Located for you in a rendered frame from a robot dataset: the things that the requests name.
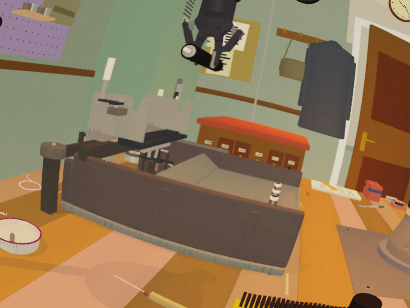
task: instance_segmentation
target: bag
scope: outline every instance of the bag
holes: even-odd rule
[[[285,55],[283,56],[282,60],[280,61],[279,65],[279,75],[282,77],[287,77],[290,79],[294,80],[303,80],[303,76],[305,75],[305,62],[298,61],[295,59],[290,59],[290,58],[285,58],[286,54],[288,53],[290,44],[292,41],[298,37],[296,35],[293,39],[290,40],[288,48],[286,49]]]

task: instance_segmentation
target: door handle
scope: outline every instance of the door handle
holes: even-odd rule
[[[367,139],[367,133],[363,132],[362,140],[360,141],[359,151],[364,152],[364,148],[366,147],[366,142],[375,143],[374,141]]]

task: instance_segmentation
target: green wall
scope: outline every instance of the green wall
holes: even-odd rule
[[[114,1],[82,2],[60,62],[4,54],[0,59],[93,70]],[[77,142],[92,78],[9,70],[0,73],[2,180],[42,169],[42,142]]]
[[[186,0],[116,1],[95,67],[96,75],[88,92],[82,129],[87,129],[91,101],[100,91],[108,58],[116,58],[107,92],[133,96],[134,110],[145,94],[173,97],[178,78],[183,79],[181,103],[192,101],[199,67],[181,57],[185,45],[182,20]],[[199,10],[198,3],[193,16]]]
[[[272,1],[241,1],[238,3],[236,18],[256,21],[262,24],[254,69],[250,83],[228,78],[200,74],[198,86],[235,93],[254,98],[256,96],[262,58],[268,33]],[[349,1],[326,0],[306,5],[296,0],[276,0],[267,56],[263,70],[259,99],[300,110],[298,98],[301,82],[279,76],[279,63],[284,56],[289,39],[278,37],[277,28],[302,31],[324,40],[337,41],[351,52],[351,44],[346,43]],[[306,43],[292,42],[287,57],[304,61]],[[251,120],[253,106],[249,103],[221,98],[203,93],[195,93],[194,107],[188,127],[188,140],[196,141],[199,125],[198,117],[231,116]],[[303,177],[329,180],[332,172],[339,139],[318,134],[298,126],[298,116],[258,106],[254,122],[273,126],[305,135],[311,145],[303,164]]]

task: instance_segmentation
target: door frame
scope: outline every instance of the door frame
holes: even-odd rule
[[[343,158],[346,151],[346,147],[353,147],[357,137],[357,128],[359,126],[360,109],[362,107],[362,97],[364,89],[364,79],[366,74],[367,64],[367,47],[370,25],[374,25],[386,32],[401,38],[402,40],[410,43],[410,36],[401,32],[384,27],[369,20],[365,20],[359,17],[355,18],[354,32],[353,32],[353,44],[352,44],[352,56],[356,62],[356,78],[354,81],[352,108],[350,113],[350,120],[346,121],[345,138],[339,140],[339,144],[336,150],[335,162],[333,164],[332,174],[330,176],[330,185],[337,186],[339,180],[345,181],[346,179],[340,179],[340,171],[342,168]]]

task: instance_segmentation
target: coat rack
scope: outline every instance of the coat rack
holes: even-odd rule
[[[293,32],[293,31],[286,30],[286,28],[283,28],[283,29],[278,28],[278,30],[276,31],[277,36],[286,37],[288,39],[293,39],[298,33],[299,32]],[[308,41],[309,44],[326,42],[325,40],[322,40],[319,37],[309,36],[309,35],[303,34],[302,32],[300,32],[299,34],[300,35],[297,38],[295,38],[295,41],[306,43],[306,41],[303,38],[305,37],[305,39]]]

